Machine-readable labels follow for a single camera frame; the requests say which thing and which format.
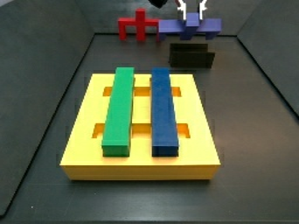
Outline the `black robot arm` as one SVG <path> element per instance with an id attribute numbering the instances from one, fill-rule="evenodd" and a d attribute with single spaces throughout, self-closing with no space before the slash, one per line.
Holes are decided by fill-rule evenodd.
<path id="1" fill-rule="evenodd" d="M 156 7 L 157 9 L 161 9 L 166 3 L 168 0 L 146 0 L 149 4 Z M 173 0 L 176 4 L 176 10 L 177 10 L 177 16 L 178 19 L 182 21 L 186 20 L 186 3 L 184 0 Z M 208 0 L 197 0 L 197 14 L 198 14 L 198 20 L 202 20 L 202 12 L 206 10 L 205 3 Z"/>

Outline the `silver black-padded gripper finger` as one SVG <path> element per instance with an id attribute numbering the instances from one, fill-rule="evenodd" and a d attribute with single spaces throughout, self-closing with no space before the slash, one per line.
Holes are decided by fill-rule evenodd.
<path id="1" fill-rule="evenodd" d="M 185 20 L 186 4 L 182 0 L 173 0 L 176 3 L 176 10 L 181 15 L 181 20 Z"/>

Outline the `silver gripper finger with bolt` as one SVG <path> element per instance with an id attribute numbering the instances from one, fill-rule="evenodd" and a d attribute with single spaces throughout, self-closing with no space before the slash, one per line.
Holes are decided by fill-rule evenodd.
<path id="1" fill-rule="evenodd" d="M 198 0 L 197 1 L 197 12 L 198 12 L 198 18 L 202 20 L 202 12 L 208 9 L 205 6 L 205 3 L 208 0 Z"/>

